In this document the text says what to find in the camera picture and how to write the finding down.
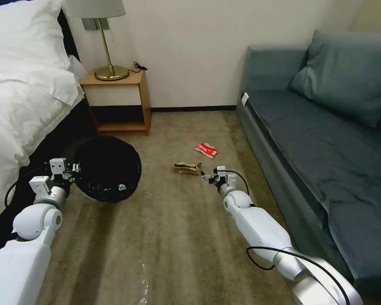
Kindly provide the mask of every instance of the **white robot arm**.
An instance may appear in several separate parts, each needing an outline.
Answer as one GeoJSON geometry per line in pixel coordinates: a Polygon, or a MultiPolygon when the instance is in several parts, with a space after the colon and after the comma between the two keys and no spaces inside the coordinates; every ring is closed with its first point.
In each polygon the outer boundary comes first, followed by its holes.
{"type": "Polygon", "coordinates": [[[264,209],[257,208],[248,194],[236,189],[237,173],[226,171],[224,166],[218,166],[215,173],[202,173],[202,180],[218,188],[224,208],[251,245],[247,253],[254,250],[284,277],[298,282],[293,289],[298,305],[363,304],[359,293],[335,268],[323,259],[296,251],[286,230],[264,209]]]}
{"type": "Polygon", "coordinates": [[[36,194],[13,221],[18,238],[0,249],[0,305],[34,305],[51,259],[51,244],[62,225],[69,194],[70,174],[66,159],[50,160],[52,180],[34,177],[30,186],[36,194]]]}

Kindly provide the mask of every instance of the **crumpled paper bag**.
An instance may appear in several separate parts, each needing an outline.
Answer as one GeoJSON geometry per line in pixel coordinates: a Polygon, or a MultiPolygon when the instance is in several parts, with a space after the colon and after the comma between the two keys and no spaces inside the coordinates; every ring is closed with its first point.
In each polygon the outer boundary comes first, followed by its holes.
{"type": "Polygon", "coordinates": [[[202,163],[188,164],[185,162],[179,162],[174,164],[175,170],[180,174],[200,175],[201,167],[202,163]]]}

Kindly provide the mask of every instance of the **baseboard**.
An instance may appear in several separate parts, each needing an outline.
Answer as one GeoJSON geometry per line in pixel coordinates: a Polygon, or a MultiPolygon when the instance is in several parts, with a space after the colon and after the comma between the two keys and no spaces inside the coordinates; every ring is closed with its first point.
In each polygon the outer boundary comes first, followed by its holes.
{"type": "Polygon", "coordinates": [[[192,111],[228,111],[236,110],[236,105],[201,107],[153,107],[151,112],[192,112],[192,111]]]}

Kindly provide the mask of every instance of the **sofa seat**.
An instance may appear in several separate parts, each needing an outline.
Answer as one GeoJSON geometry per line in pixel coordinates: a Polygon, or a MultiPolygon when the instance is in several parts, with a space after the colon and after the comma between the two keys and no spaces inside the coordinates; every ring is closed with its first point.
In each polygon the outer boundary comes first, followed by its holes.
{"type": "Polygon", "coordinates": [[[319,225],[330,231],[354,285],[381,289],[381,130],[290,90],[248,94],[247,107],[315,199],[308,202],[319,225]]]}

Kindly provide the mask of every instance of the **bed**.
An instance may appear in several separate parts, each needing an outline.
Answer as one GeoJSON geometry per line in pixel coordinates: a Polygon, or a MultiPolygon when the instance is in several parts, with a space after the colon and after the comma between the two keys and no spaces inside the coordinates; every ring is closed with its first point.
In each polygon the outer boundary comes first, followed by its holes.
{"type": "Polygon", "coordinates": [[[27,177],[4,209],[9,186],[94,134],[78,59],[61,0],[0,1],[0,248],[13,238],[15,215],[34,199],[27,177]]]}

